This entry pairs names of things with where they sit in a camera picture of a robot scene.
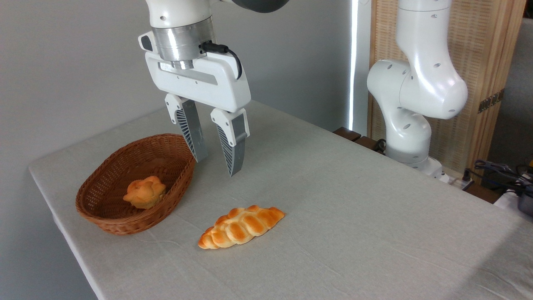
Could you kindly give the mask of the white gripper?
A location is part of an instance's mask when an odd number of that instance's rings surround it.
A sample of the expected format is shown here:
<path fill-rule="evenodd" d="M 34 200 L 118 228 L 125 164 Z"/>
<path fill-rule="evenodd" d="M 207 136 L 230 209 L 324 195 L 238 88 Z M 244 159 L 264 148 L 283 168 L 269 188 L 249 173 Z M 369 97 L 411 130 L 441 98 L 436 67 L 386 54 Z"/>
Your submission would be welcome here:
<path fill-rule="evenodd" d="M 139 36 L 139 46 L 145 50 L 153 82 L 158 89 L 169 93 L 165 103 L 172 123 L 179 126 L 190 152 L 200 162 L 208 152 L 194 101 L 214 107 L 211 119 L 217 125 L 225 163 L 232 177 L 242 168 L 245 139 L 250 136 L 243 108 L 252 97 L 245 72 L 238 76 L 238 63 L 231 54 L 212 52 L 193 60 L 191 70 L 181 70 L 163 60 L 152 42 L 152 32 Z"/>

